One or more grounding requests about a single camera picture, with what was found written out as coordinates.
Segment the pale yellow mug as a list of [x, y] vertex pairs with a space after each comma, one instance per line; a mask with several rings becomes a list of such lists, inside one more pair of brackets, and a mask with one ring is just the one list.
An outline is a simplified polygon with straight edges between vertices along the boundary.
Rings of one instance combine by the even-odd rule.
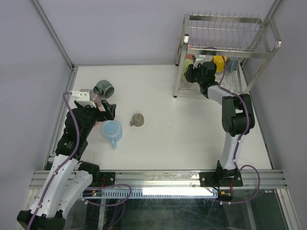
[[189, 65], [193, 65], [193, 60], [187, 58], [187, 59], [184, 60], [183, 68], [182, 68], [182, 73], [181, 73], [181, 79], [182, 79], [184, 82], [187, 82], [186, 77], [185, 77], [184, 74], [187, 72]]

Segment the light blue mug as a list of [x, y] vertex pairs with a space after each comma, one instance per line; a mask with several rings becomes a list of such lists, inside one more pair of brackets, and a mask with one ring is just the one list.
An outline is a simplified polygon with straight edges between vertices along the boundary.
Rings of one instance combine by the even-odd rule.
[[102, 125], [103, 136], [111, 143], [113, 148], [117, 147], [117, 142], [122, 138], [122, 128], [117, 120], [106, 121]]

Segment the small taupe mug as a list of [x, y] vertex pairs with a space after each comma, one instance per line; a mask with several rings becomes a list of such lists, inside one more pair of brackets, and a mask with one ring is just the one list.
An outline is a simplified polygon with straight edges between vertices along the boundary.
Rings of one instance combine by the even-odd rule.
[[140, 113], [136, 113], [132, 116], [132, 120], [130, 121], [131, 126], [141, 127], [144, 125], [144, 117]]

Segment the yellow mug black handle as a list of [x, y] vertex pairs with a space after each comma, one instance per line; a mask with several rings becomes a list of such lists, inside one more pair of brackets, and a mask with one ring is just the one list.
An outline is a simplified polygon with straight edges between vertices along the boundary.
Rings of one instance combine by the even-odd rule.
[[213, 56], [213, 62], [216, 64], [217, 73], [223, 72], [226, 61], [227, 61], [226, 56]]

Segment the slate blue small mug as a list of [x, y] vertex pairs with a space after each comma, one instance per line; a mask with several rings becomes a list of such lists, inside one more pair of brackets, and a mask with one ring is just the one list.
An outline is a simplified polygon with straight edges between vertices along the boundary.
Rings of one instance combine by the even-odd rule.
[[237, 57], [229, 57], [226, 61], [226, 71], [228, 73], [233, 72], [236, 70], [237, 67], [237, 61], [238, 58]]

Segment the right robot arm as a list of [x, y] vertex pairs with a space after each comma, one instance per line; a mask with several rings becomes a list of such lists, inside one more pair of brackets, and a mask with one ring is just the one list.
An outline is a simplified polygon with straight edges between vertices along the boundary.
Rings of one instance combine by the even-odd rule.
[[216, 71], [214, 62], [204, 62], [197, 67], [190, 64], [184, 76], [187, 82], [198, 83], [204, 97], [222, 106], [222, 127], [226, 136], [213, 178], [217, 184], [226, 185], [239, 172], [238, 157], [247, 134], [255, 126], [255, 117], [250, 95], [224, 88], [215, 80]]

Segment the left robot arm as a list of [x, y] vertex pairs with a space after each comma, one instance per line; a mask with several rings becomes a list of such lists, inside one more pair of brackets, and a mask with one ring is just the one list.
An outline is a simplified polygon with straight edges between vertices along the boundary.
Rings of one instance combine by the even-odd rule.
[[74, 203], [86, 187], [100, 182], [99, 166], [81, 163], [71, 182], [68, 181], [79, 164], [88, 142], [87, 138], [97, 122], [115, 119], [116, 104], [102, 100], [103, 111], [89, 105], [69, 109], [64, 133], [58, 141], [56, 156], [41, 192], [28, 210], [21, 210], [17, 221], [25, 230], [62, 230]]

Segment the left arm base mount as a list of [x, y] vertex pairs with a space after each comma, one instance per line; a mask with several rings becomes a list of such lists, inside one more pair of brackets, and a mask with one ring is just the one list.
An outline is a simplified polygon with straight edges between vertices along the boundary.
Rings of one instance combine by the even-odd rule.
[[77, 171], [86, 171], [93, 176], [89, 187], [106, 187], [115, 184], [115, 172], [101, 171], [98, 165], [83, 162]]

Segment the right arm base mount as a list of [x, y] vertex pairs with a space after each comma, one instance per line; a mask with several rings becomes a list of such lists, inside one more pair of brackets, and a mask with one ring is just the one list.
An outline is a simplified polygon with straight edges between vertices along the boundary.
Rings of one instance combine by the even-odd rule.
[[243, 186], [241, 173], [237, 169], [216, 169], [214, 172], [200, 172], [199, 178], [201, 187], [219, 189], [220, 187]]

